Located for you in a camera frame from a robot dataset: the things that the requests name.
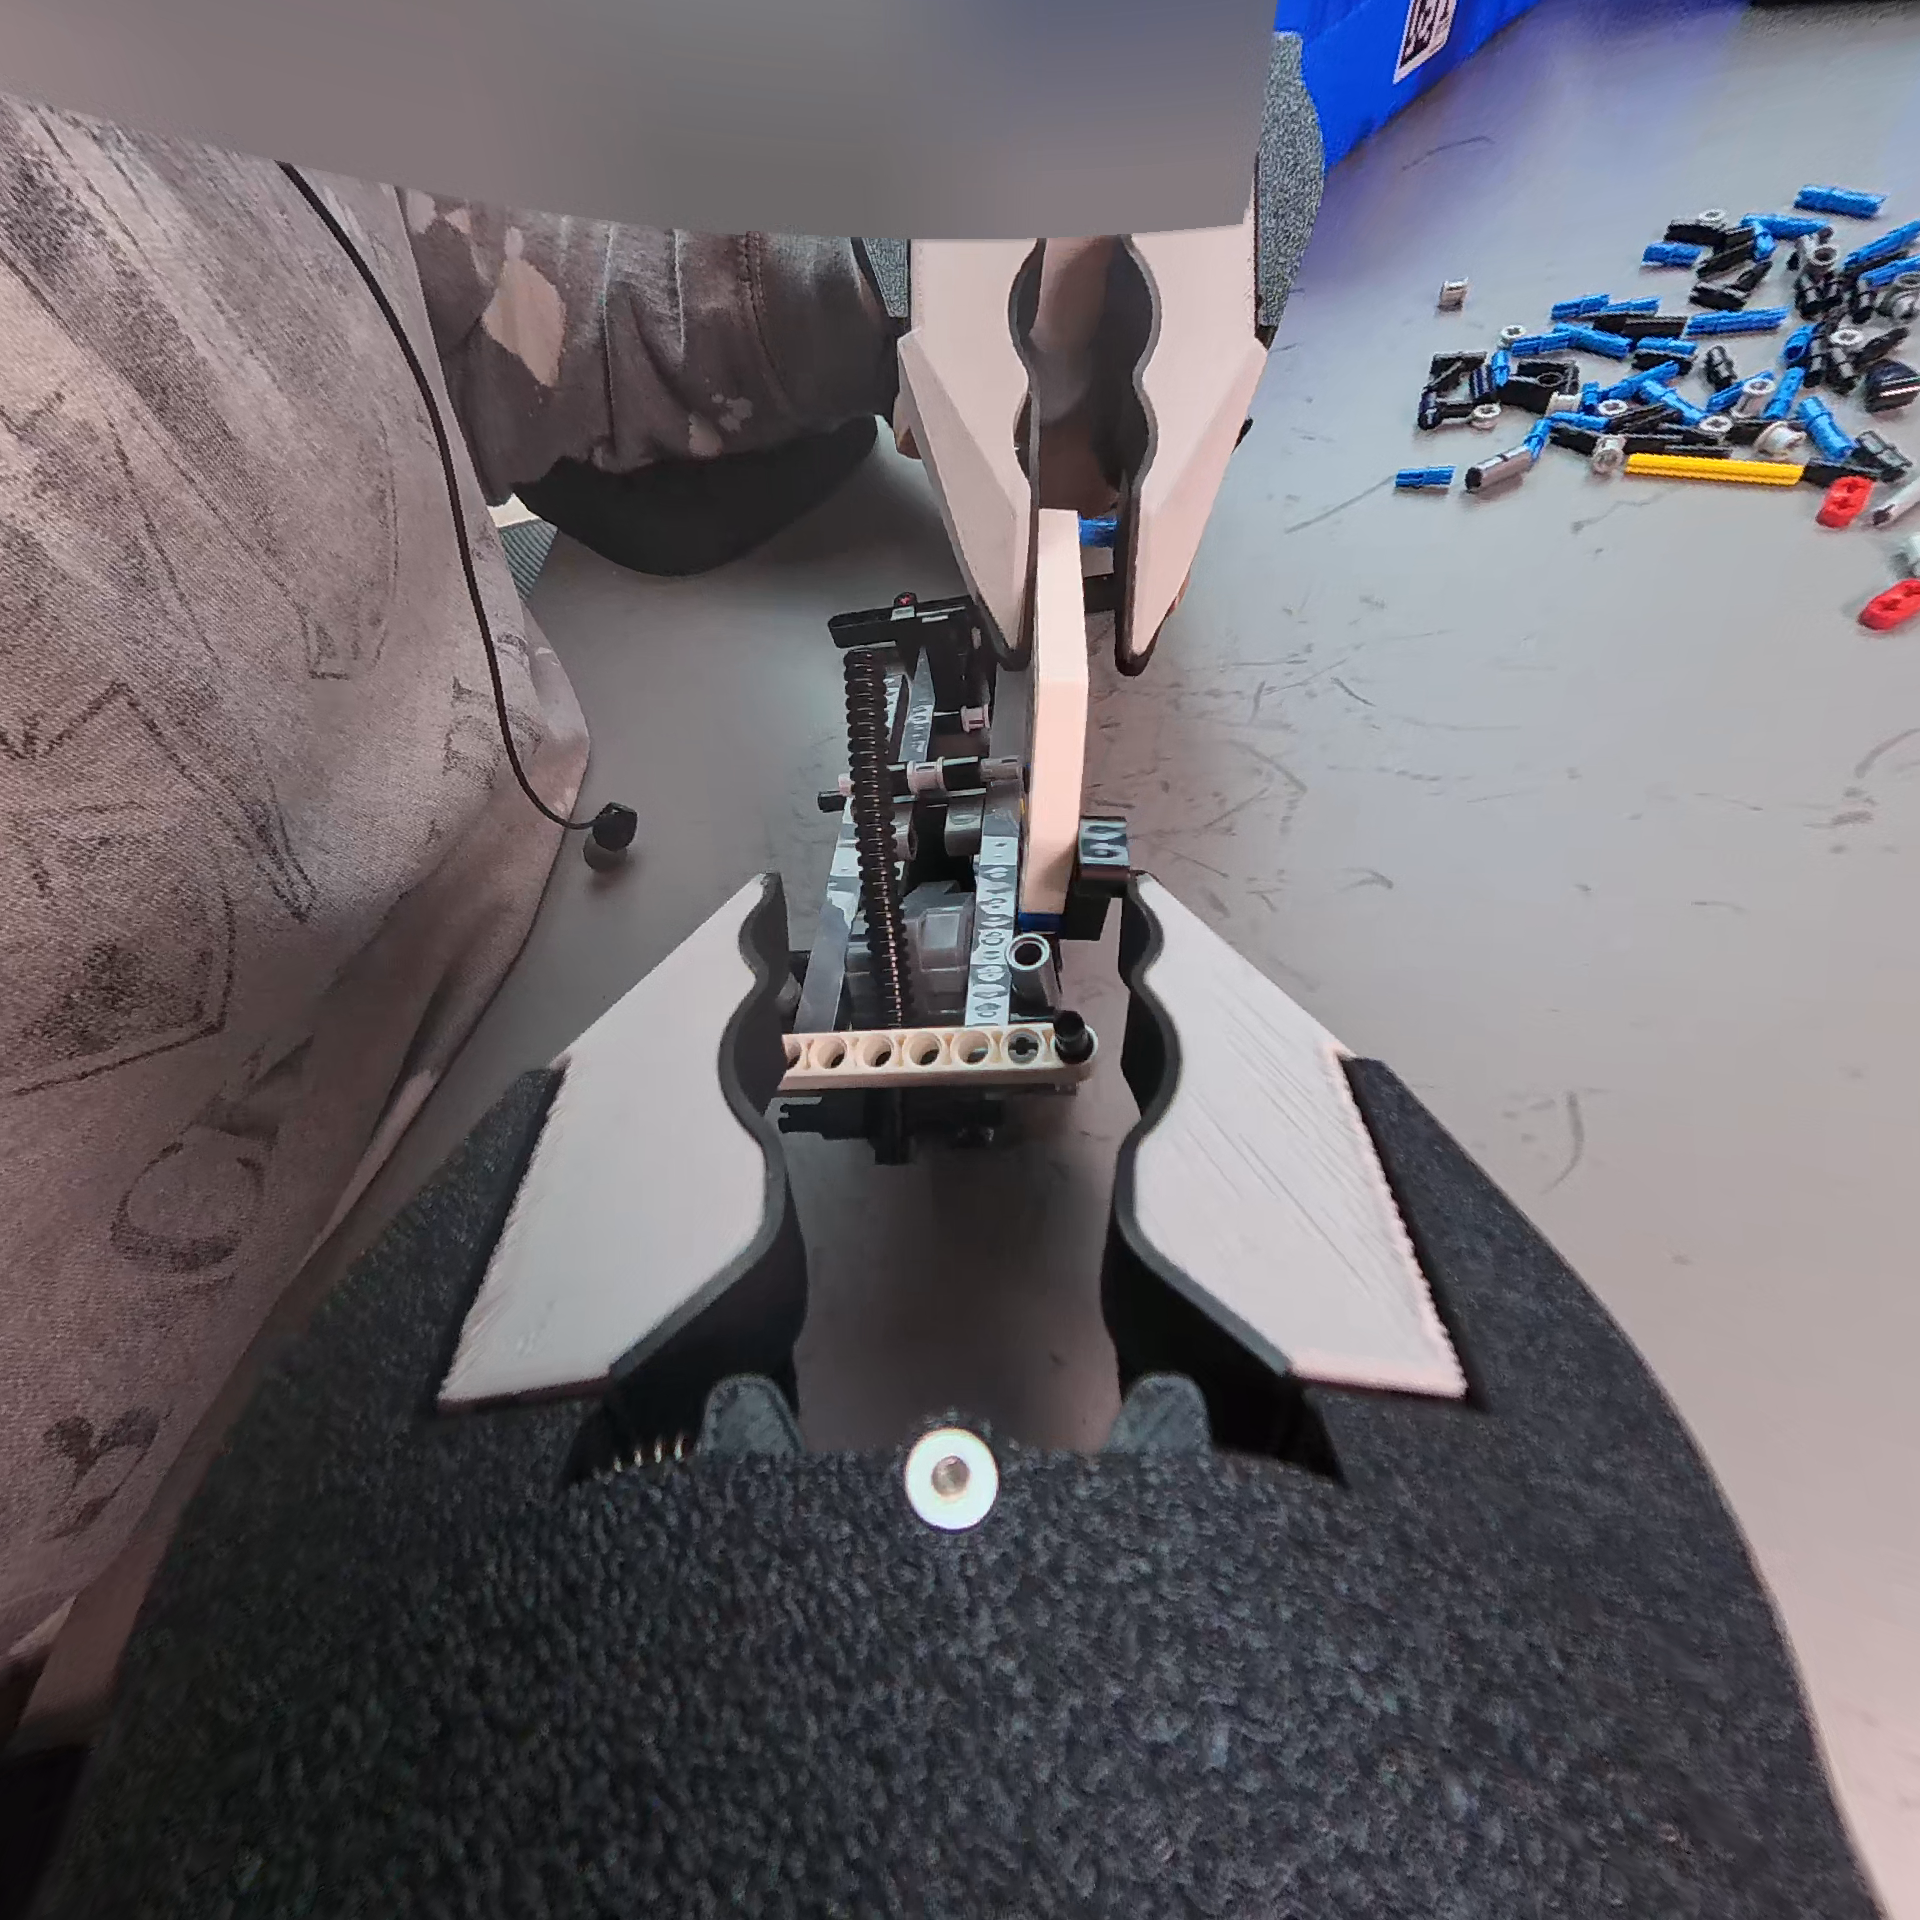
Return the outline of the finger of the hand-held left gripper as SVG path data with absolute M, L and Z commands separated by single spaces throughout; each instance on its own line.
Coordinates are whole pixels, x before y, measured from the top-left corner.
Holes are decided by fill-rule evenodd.
M 1142 671 L 1185 590 L 1267 349 L 1253 227 L 1141 232 L 1128 256 L 1150 330 L 1134 375 L 1146 446 L 1121 518 L 1117 670 Z
M 908 243 L 908 324 L 899 342 L 899 411 L 947 525 L 994 657 L 1031 665 L 1035 498 L 1017 450 L 1029 368 L 1017 299 L 1041 262 L 1038 237 Z

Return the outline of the white bent toy beam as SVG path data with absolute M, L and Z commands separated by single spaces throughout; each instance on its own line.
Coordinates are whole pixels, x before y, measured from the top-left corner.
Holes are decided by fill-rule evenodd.
M 1113 637 L 1115 556 L 1070 510 L 1041 510 L 1035 546 L 1020 927 L 1093 941 L 1131 875 L 1122 815 L 1084 802 L 1089 661 Z

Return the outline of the pile of red white pieces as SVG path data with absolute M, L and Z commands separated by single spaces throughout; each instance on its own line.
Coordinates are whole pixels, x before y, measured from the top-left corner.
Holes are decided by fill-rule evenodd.
M 1817 525 L 1839 534 L 1865 520 L 1873 482 L 1866 478 L 1839 478 L 1822 496 Z M 1870 634 L 1893 634 L 1918 619 L 1918 546 L 1909 536 L 1893 556 L 1888 586 L 1866 597 L 1855 623 Z

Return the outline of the pile of blue black pins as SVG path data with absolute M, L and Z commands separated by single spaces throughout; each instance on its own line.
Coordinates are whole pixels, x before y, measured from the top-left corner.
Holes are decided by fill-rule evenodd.
M 1509 493 L 1549 454 L 1589 478 L 1810 487 L 1866 478 L 1866 520 L 1914 513 L 1918 223 L 1812 183 L 1790 208 L 1709 208 L 1637 256 L 1667 293 L 1585 293 L 1485 349 L 1433 354 L 1416 434 L 1515 445 L 1393 473 L 1396 493 Z

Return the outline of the grey desk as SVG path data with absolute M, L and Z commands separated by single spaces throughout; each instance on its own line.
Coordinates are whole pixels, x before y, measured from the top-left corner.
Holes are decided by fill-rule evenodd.
M 1694 1429 L 1805 1669 L 1890 1916 L 1914 1916 L 1914 627 L 1860 632 L 1903 534 L 1812 489 L 1393 493 L 1493 438 L 1407 425 L 1429 356 L 1627 290 L 1673 214 L 1806 183 L 1914 218 L 1914 5 L 1758 5 L 1614 89 L 1429 100 L 1327 175 L 1253 428 L 1137 682 L 1093 666 L 1093 805 L 1393 1068 L 1602 1297 Z M 567 855 L 467 1049 L 262 1333 L 257 1367 L 523 1068 L 745 879 L 813 918 L 840 733 L 824 616 L 953 590 L 919 473 L 703 580 L 562 541 L 533 612 L 633 875 Z M 875 1168 L 797 1142 L 822 1449 L 976 1409 L 1040 1447 L 1115 1414 L 1094 1307 L 1113 1058 L 1035 1138 Z M 988 1268 L 906 1271 L 915 1202 L 992 1198 Z

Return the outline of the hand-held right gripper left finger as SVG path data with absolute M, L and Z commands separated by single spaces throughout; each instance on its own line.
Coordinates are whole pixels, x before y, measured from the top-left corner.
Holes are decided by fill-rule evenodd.
M 783 1264 L 787 976 L 763 874 L 565 1047 L 440 1405 L 611 1389 Z

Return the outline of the person's grey printed sweatshirt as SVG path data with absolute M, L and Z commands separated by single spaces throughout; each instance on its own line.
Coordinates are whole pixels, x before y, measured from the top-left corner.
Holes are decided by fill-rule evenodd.
M 6 102 L 6 1660 L 124 1550 L 512 966 L 582 718 L 392 189 Z

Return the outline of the grey black toy chassis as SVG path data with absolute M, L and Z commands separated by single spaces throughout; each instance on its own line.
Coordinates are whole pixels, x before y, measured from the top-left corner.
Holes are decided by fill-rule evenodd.
M 1134 875 L 1121 815 L 1084 815 L 1053 921 L 1023 907 L 1026 768 L 997 753 L 1015 710 L 967 597 L 900 593 L 830 619 L 850 768 L 822 912 L 789 957 L 780 1133 L 906 1163 L 924 1138 L 992 1144 L 1010 1102 L 1073 1096 L 1097 1036 L 1063 950 L 1105 932 Z

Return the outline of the person's left forearm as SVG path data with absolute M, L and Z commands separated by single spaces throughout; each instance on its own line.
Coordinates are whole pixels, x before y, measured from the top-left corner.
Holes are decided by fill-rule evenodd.
M 503 502 L 891 415 L 899 328 L 847 237 L 708 235 L 401 189 L 445 388 Z

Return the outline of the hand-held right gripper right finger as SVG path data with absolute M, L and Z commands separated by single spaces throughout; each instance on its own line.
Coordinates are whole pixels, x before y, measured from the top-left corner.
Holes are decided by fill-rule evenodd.
M 1352 1052 L 1159 879 L 1122 898 L 1121 974 L 1137 1105 L 1115 1163 L 1122 1275 L 1282 1379 L 1460 1400 Z

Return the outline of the blue labelled storage bin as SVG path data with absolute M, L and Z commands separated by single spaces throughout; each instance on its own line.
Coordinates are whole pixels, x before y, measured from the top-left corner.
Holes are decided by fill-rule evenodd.
M 1701 2 L 1280 2 L 1332 170 L 1429 100 L 1450 102 L 1485 73 L 1541 69 L 1549 86 L 1614 89 L 1695 58 L 1752 5 Z

